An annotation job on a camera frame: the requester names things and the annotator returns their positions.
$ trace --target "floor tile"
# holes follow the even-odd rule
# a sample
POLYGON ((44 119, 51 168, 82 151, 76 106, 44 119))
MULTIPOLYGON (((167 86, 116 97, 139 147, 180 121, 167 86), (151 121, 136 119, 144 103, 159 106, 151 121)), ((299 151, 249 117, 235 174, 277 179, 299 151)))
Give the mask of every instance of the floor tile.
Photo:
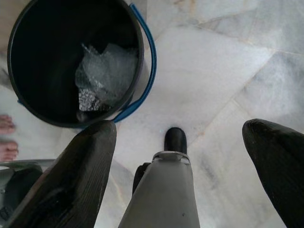
POLYGON ((276 53, 236 100, 253 117, 304 132, 304 56, 276 53))
POLYGON ((10 32, 29 0, 0 0, 0 50, 7 49, 10 32))
POLYGON ((175 0, 147 1, 147 24, 154 39, 157 39, 177 16, 179 9, 174 2, 175 0))
POLYGON ((12 116, 16 125, 14 134, 2 135, 0 139, 18 143, 18 160, 56 158, 62 129, 39 120, 17 100, 14 92, 0 85, 0 114, 12 116))
POLYGON ((272 55, 264 48, 186 27, 169 29, 157 41, 157 50, 152 91, 118 132, 114 156, 132 172, 163 149, 169 127, 182 127, 189 142, 195 140, 272 55))
POLYGON ((242 41, 247 41, 256 14, 256 10, 251 10, 241 14, 212 20, 207 23, 198 24, 198 27, 210 29, 230 37, 239 38, 242 41))
POLYGON ((258 0, 178 0, 176 2, 192 18, 200 22, 254 10, 258 6, 258 0))
POLYGON ((113 160, 95 228, 118 227, 132 196, 133 175, 113 160))
POLYGON ((148 0, 147 22, 155 39, 171 24, 204 23, 255 10, 258 0, 148 0))
POLYGON ((262 0, 249 42, 277 50, 304 53, 304 2, 262 0))
POLYGON ((189 147, 201 227, 256 228, 276 214, 243 143, 249 119, 231 101, 189 147))

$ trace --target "blue bucket handle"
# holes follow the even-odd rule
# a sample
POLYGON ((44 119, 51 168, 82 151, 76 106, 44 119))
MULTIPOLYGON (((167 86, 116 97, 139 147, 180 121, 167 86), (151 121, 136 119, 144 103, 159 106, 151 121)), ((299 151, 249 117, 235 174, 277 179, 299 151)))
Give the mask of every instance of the blue bucket handle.
POLYGON ((153 40, 153 36, 152 36, 146 22, 144 21, 143 17, 141 16, 139 10, 137 9, 137 7, 133 3, 131 3, 130 8, 133 11, 135 17, 137 18, 139 24, 143 28, 143 30, 144 30, 144 32, 147 36, 149 45, 150 45, 151 56, 152 56, 152 58, 151 58, 151 60, 152 60, 152 62, 151 62, 151 72, 150 72, 150 77, 149 77, 148 84, 147 84, 142 96, 137 101, 134 101, 132 104, 128 105, 114 119, 112 119, 112 121, 114 121, 115 123, 117 123, 117 122, 123 120, 124 118, 128 117, 129 115, 134 113, 139 108, 139 106, 142 105, 142 103, 147 98, 149 92, 151 91, 151 88, 152 88, 153 83, 154 83, 155 75, 156 75, 157 56, 156 56, 156 47, 155 47, 155 43, 154 43, 154 40, 153 40))

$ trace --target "black bucket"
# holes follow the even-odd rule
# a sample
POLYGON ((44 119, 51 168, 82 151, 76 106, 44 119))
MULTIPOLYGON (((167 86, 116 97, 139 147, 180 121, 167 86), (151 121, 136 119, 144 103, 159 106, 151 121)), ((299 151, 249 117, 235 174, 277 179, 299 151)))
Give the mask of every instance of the black bucket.
POLYGON ((135 15, 123 0, 30 2, 8 48, 10 80, 20 102, 41 120, 62 127, 84 127, 125 108, 143 65, 143 37, 135 15), (108 43, 138 49, 133 81, 108 112, 87 112, 80 121, 75 71, 84 56, 81 44, 92 44, 102 53, 108 43))

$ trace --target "trash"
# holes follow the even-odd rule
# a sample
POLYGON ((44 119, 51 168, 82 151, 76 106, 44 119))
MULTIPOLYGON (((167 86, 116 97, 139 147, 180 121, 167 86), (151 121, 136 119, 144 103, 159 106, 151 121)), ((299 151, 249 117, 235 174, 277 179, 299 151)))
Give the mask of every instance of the trash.
POLYGON ((85 56, 76 70, 75 84, 80 111, 104 111, 113 107, 133 80, 137 50, 108 44, 102 54, 94 47, 84 48, 85 56))

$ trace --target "toe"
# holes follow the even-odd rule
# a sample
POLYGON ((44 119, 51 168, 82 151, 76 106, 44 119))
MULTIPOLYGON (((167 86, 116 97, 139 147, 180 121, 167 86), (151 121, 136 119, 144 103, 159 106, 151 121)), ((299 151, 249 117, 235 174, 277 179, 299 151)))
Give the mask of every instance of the toe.
POLYGON ((17 151, 18 145, 15 142, 7 142, 6 144, 6 148, 8 151, 17 151))
POLYGON ((9 115, 0 115, 0 120, 11 122, 12 118, 9 115))
POLYGON ((9 125, 6 127, 1 127, 0 126, 0 134, 11 134, 13 132, 15 132, 15 126, 14 125, 9 125))

